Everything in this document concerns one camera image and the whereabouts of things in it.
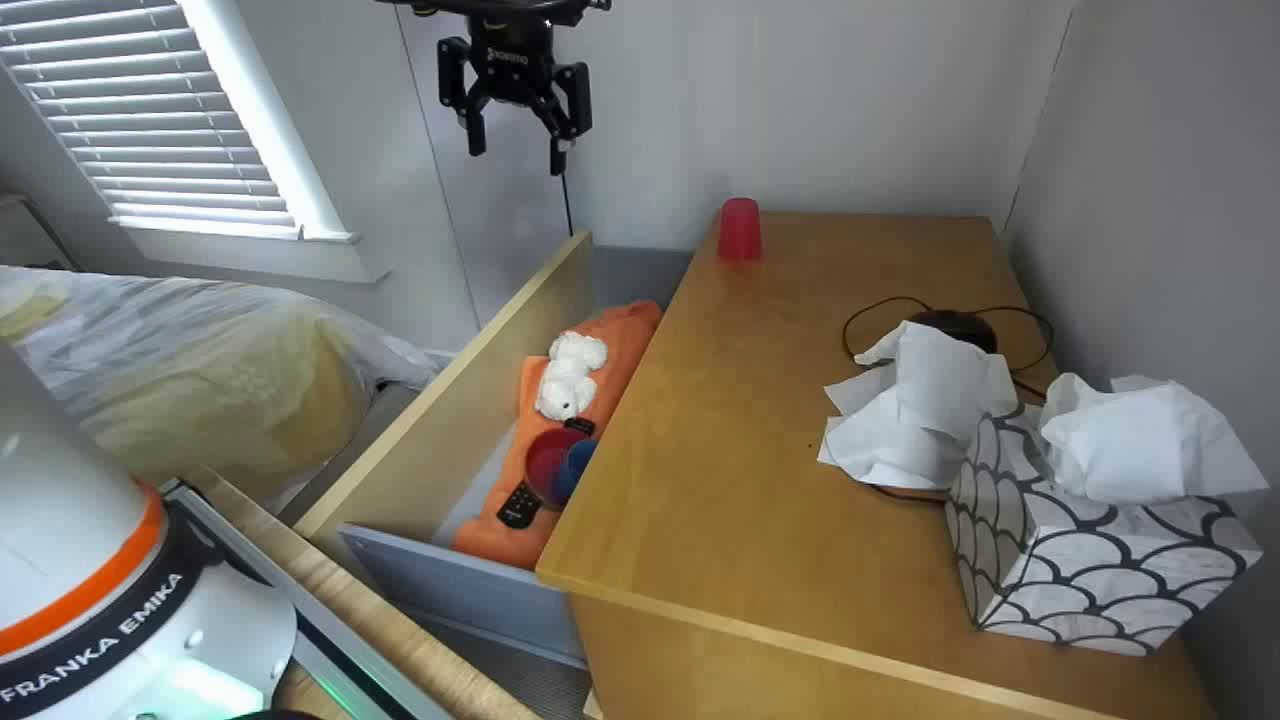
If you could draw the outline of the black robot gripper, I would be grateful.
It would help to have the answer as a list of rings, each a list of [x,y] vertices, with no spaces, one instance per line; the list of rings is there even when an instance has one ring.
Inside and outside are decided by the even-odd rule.
[[[593,0],[439,0],[466,20],[436,46],[439,103],[462,122],[466,155],[482,155],[482,103],[527,110],[546,128],[546,173],[564,177],[568,135],[593,128],[585,65],[550,58],[550,28],[571,28]]]

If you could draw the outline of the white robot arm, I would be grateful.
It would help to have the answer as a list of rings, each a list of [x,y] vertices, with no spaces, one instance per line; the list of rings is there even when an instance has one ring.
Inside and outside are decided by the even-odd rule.
[[[535,720],[221,478],[124,478],[0,370],[4,720]]]

